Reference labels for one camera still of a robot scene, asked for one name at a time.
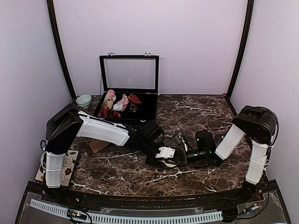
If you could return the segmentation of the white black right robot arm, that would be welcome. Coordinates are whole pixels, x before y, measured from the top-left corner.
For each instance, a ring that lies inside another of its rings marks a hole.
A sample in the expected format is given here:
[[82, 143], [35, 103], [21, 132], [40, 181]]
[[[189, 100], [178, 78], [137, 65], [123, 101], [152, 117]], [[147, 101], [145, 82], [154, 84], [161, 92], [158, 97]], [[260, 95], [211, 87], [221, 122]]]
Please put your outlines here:
[[237, 148], [244, 138], [251, 142], [251, 156], [245, 182], [257, 185], [269, 164], [271, 149], [279, 132], [277, 115], [261, 106], [245, 106], [232, 120], [232, 124], [219, 145], [206, 130], [195, 134], [197, 148], [191, 149], [182, 140], [174, 154], [177, 166], [205, 161], [219, 167]]

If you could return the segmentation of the tan ribbed sock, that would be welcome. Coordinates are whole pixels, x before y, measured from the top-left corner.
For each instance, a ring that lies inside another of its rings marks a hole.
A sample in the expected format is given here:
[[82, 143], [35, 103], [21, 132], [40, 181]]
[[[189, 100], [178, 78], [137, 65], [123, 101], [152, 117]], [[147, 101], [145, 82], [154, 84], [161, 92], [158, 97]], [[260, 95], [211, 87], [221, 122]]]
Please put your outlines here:
[[110, 145], [109, 142], [102, 141], [102, 140], [94, 140], [85, 146], [85, 150], [87, 151], [88, 154], [95, 154], [103, 150], [109, 145]]

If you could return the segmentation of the cream brown block sock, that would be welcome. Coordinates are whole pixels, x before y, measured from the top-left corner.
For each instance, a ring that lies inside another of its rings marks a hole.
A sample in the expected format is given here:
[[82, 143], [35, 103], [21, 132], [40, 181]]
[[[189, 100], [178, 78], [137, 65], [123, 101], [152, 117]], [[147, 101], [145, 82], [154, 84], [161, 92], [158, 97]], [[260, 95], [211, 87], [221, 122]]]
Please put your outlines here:
[[172, 169], [176, 168], [177, 166], [177, 164], [172, 164], [167, 160], [160, 160], [157, 162], [157, 167], [161, 169]]

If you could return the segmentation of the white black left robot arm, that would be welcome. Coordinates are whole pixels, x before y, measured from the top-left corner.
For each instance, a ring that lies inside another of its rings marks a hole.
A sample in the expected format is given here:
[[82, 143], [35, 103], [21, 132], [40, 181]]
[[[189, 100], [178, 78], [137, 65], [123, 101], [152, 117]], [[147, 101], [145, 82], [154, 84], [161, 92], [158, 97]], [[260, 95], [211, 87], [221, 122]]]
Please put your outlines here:
[[155, 163], [156, 140], [163, 134], [163, 129], [153, 120], [138, 126], [113, 123], [79, 110], [74, 103], [66, 105], [48, 120], [46, 139], [41, 141], [41, 148], [45, 152], [44, 181], [49, 188], [48, 197], [55, 203], [66, 200], [66, 193], [60, 189], [63, 160], [76, 137], [140, 150], [151, 163]]

